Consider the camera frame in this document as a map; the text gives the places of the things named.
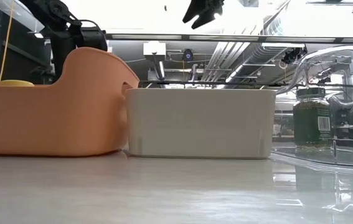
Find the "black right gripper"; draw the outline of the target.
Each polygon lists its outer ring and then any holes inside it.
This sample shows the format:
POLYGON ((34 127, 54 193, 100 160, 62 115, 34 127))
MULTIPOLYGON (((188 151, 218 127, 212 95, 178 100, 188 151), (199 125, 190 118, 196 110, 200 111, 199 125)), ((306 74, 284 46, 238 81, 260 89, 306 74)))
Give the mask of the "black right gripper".
POLYGON ((199 16, 195 20, 195 28, 197 29, 215 20, 216 14, 223 14, 223 5, 224 0, 191 0, 182 21, 187 23, 195 16, 199 16))

